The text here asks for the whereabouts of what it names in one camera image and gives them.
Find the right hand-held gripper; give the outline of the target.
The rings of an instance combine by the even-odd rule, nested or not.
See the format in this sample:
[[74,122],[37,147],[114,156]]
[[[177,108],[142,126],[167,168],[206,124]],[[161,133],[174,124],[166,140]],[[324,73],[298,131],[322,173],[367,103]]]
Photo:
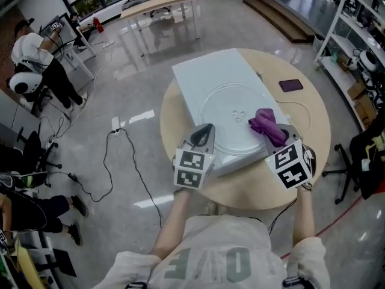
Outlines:
[[287,190],[307,184],[316,172],[316,155],[303,144],[297,129],[292,125],[277,125],[286,136],[286,147],[277,146],[264,134],[266,150],[269,157],[265,162],[278,182]]

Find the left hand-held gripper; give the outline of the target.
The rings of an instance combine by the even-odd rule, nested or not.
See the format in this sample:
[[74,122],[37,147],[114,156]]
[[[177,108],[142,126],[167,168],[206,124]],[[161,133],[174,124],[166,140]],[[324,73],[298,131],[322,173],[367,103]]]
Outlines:
[[182,138],[173,158],[174,185],[200,190],[214,172],[215,126],[204,123],[190,129]]

